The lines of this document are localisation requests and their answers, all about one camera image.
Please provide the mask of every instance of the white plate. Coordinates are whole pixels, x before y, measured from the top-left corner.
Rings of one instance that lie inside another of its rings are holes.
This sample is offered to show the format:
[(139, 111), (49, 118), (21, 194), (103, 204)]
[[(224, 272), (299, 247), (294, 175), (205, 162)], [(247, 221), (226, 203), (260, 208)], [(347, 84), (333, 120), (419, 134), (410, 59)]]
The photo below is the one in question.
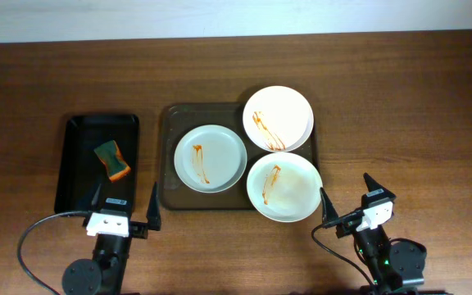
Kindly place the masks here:
[(174, 154), (179, 178), (202, 193), (218, 193), (242, 177), (247, 151), (242, 139), (231, 129), (204, 125), (181, 138)]
[(252, 95), (243, 110), (247, 136), (270, 152), (290, 152), (310, 136), (314, 115), (309, 102), (296, 90), (271, 86)]
[(262, 157), (247, 178), (252, 205), (262, 215), (281, 222), (299, 221), (311, 215), (320, 205), (322, 186), (318, 170), (305, 158), (289, 152)]

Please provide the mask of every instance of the brown tabletop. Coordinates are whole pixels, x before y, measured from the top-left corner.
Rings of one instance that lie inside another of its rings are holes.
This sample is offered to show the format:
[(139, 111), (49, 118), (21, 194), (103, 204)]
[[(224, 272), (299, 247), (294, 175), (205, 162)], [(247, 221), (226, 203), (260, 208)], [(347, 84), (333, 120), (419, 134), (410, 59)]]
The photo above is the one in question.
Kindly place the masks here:
[[(423, 289), (472, 294), (472, 31), (0, 44), (0, 293), (44, 294), (16, 243), (53, 213), (66, 119), (140, 119), (135, 220), (158, 177), (158, 131), (177, 102), (245, 102), (285, 85), (312, 105), (320, 170), (338, 213), (360, 205), (369, 172), (397, 195), (391, 238), (428, 248)], [(255, 211), (166, 211), (162, 231), (134, 240), (123, 292), (328, 293), (365, 284), (310, 236), (320, 210), (280, 224)], [(31, 270), (61, 291), (92, 256), (81, 220), (27, 239)], [(352, 238), (317, 237), (358, 261)]]

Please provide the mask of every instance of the black tray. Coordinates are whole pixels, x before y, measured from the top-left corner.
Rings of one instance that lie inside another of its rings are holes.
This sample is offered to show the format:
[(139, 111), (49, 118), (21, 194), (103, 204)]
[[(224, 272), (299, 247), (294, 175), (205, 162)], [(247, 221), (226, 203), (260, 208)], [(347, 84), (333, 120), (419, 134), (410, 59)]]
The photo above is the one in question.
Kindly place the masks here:
[[(54, 211), (90, 210), (99, 188), (97, 207), (122, 211), (130, 216), (136, 194), (138, 135), (136, 115), (74, 116), (69, 119), (66, 122)], [(131, 168), (125, 177), (114, 184), (94, 153), (94, 148), (110, 140), (116, 141)]]
[[(247, 175), (252, 165), (269, 154), (245, 133), (243, 108), (240, 103), (194, 103), (168, 107), (163, 112), (161, 127), (160, 185), (158, 198), (170, 210), (235, 210), (254, 209), (247, 196)], [(231, 188), (220, 193), (200, 193), (185, 185), (176, 174), (174, 153), (179, 140), (201, 125), (221, 125), (233, 130), (247, 149), (247, 167), (242, 178)], [(293, 151), (318, 169), (318, 147), (315, 128), (311, 137)]]

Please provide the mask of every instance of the round plate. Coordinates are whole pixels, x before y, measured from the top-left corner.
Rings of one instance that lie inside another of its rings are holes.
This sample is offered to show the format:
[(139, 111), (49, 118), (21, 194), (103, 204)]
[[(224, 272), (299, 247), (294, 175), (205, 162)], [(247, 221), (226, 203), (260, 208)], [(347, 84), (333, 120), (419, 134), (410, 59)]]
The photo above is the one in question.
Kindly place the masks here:
[(247, 193), (264, 216), (281, 222), (307, 218), (320, 205), (323, 186), (318, 170), (289, 152), (262, 157), (249, 171)]
[(311, 135), (314, 115), (298, 91), (271, 86), (252, 95), (243, 110), (247, 136), (270, 152), (290, 152)]
[(218, 193), (242, 177), (247, 151), (231, 129), (204, 125), (189, 131), (179, 141), (174, 166), (179, 178), (202, 193)]

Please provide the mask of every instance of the brown sauce streak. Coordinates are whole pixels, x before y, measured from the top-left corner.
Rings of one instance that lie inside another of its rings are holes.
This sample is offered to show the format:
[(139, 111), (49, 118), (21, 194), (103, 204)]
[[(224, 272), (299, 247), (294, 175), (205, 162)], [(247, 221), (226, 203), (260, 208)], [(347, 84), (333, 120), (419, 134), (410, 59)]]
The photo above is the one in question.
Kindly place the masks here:
[(278, 177), (279, 177), (280, 170), (282, 169), (279, 168), (278, 165), (275, 165), (275, 167), (270, 171), (270, 174), (267, 175), (267, 179), (265, 180), (266, 182), (263, 185), (263, 192), (261, 193), (261, 196), (263, 197), (263, 202), (266, 205), (269, 205), (269, 196), (267, 195), (267, 193), (269, 193), (270, 195), (270, 189), (272, 189), (275, 186), (276, 180), (278, 180)]
[(271, 150), (271, 151), (283, 151), (285, 149), (285, 144), (284, 142), (278, 137), (278, 135), (274, 132), (271, 132), (265, 123), (263, 122), (263, 114), (261, 111), (255, 111), (254, 115), (252, 115), (252, 120), (254, 120), (254, 124), (256, 124), (256, 127), (264, 134), (265, 137), (265, 145)]
[(193, 149), (196, 150), (196, 157), (193, 157), (193, 167), (196, 171), (197, 176), (200, 177), (200, 181), (203, 184), (209, 184), (209, 179), (205, 175), (205, 171), (203, 169), (203, 148), (201, 144), (193, 145)]

